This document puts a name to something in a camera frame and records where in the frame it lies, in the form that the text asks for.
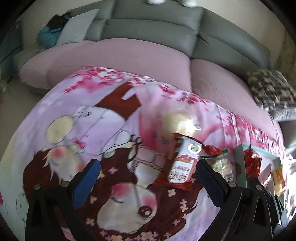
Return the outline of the orange swiss roll packet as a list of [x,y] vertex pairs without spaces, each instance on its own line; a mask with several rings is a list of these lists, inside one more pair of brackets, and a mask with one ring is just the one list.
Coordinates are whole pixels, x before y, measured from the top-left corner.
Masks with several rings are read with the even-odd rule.
[[274,183],[274,193],[276,195],[280,194],[285,188],[285,181],[282,174],[282,168],[279,167],[272,171],[273,183]]

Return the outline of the red snack packet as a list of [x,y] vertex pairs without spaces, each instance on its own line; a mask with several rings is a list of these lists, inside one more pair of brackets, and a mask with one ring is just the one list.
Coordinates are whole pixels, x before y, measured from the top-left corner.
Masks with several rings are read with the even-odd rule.
[[244,151],[244,162],[247,179],[258,178],[260,173],[262,158],[252,148]]

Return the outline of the round biscuit clear packet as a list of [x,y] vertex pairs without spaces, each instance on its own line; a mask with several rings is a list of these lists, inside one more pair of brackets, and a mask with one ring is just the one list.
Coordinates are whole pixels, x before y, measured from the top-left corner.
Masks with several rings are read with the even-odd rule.
[[229,150],[223,150],[221,154],[211,156],[201,156],[212,167],[215,172],[218,172],[223,178],[228,181],[233,181],[232,165],[229,162]]

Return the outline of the red white milk biscuit packet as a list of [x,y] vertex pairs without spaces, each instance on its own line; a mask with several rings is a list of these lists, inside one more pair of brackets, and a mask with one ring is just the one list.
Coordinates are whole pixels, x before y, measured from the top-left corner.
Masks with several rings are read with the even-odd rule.
[[191,191],[193,188],[191,178],[200,159],[202,142],[180,133],[175,133],[174,139],[174,148],[166,158],[165,166],[154,181],[154,185]]

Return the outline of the clear bread bun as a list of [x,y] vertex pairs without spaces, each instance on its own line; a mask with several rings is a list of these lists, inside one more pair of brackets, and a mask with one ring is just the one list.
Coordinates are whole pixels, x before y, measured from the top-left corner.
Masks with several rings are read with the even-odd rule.
[[175,133],[193,137],[201,131],[198,119],[181,110],[172,110],[161,117],[161,130],[165,137],[172,138]]

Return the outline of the pink swiss roll packet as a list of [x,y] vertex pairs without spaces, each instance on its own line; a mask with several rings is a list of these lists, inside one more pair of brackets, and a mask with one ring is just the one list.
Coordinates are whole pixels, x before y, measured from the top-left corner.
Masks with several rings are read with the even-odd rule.
[[265,188],[273,185],[272,164],[261,166],[258,180]]

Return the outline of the teal white tray box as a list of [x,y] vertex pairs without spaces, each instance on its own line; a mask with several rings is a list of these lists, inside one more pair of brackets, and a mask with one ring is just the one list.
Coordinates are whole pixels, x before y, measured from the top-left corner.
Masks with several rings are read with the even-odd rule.
[[[267,164],[272,164],[272,171],[279,168],[279,167],[282,168],[282,163],[281,163],[279,156],[271,154],[271,153],[267,152],[266,150],[261,149],[259,147],[256,147],[253,145],[248,145],[246,143],[242,143],[234,149],[234,159],[235,159],[235,167],[236,167],[236,183],[240,187],[247,187],[248,182],[251,180],[251,178],[247,179],[247,177],[246,177],[245,162],[244,162],[244,151],[246,149],[248,149],[249,147],[252,148],[255,152],[257,152],[259,154],[259,156],[262,158],[261,166],[265,166]],[[274,193],[274,184],[267,186],[266,190],[268,192],[270,192],[271,194],[276,195]],[[282,204],[285,203],[284,191],[285,191],[285,189],[280,194],[277,195],[280,198],[280,201]]]

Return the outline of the small red candy wrapper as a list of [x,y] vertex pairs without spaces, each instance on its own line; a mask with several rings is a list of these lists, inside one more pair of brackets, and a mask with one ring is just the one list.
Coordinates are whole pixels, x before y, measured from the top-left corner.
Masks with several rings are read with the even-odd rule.
[[223,154],[220,149],[214,147],[213,145],[202,145],[202,150],[204,150],[210,156]]

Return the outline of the pink cartoon tablecloth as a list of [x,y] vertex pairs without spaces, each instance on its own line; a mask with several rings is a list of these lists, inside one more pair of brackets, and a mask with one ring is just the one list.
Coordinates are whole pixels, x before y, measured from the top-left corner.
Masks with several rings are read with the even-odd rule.
[[34,187],[71,181],[89,161],[101,171],[78,209],[97,240],[198,240],[218,213],[201,182],[154,185],[174,148],[161,130],[172,110],[195,116],[203,145],[241,143],[285,157],[279,143],[237,114],[192,92],[111,68],[81,69],[49,91],[12,136],[1,160],[1,215],[19,240]]

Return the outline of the grey pillow right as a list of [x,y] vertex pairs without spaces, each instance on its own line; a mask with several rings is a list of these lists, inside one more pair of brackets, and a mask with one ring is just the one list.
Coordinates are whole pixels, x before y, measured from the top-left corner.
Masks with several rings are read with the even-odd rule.
[[275,121],[278,122],[296,120],[295,108],[273,110],[269,114]]

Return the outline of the black white patterned pillow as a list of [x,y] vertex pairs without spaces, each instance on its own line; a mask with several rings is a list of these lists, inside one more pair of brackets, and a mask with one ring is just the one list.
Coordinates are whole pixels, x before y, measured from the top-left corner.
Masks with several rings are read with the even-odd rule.
[[277,70],[259,69],[245,73],[255,103],[265,111],[295,109],[295,89]]

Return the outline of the grey storage cabinet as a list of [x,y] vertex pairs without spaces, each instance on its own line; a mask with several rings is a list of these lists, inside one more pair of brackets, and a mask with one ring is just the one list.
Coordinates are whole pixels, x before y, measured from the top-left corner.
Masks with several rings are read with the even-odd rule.
[[9,82],[15,73],[13,57],[22,51],[21,22],[15,22],[1,43],[1,77]]

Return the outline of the light grey pillow left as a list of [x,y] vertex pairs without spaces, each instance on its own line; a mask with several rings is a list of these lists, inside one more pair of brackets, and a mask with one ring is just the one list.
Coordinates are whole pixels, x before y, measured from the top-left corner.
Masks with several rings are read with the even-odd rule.
[[56,45],[82,42],[98,12],[99,9],[93,9],[71,17],[64,26]]

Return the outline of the black bag on sofa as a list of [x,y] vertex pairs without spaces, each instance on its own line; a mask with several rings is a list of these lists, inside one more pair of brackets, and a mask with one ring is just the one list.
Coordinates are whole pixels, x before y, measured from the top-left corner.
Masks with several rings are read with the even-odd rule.
[[69,14],[63,14],[63,15],[54,15],[51,20],[47,23],[47,26],[50,28],[50,30],[60,29],[63,28],[67,21],[70,19]]

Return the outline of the grey white plush toy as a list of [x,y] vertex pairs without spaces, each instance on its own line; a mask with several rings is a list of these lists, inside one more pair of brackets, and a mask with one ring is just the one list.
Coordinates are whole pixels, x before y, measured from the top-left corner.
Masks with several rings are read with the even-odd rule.
[[[148,4],[154,4],[154,5],[160,5],[164,4],[167,0],[147,0]],[[198,3],[196,0],[172,0],[172,2],[181,4],[182,6],[185,6],[186,8],[195,8],[198,7]]]

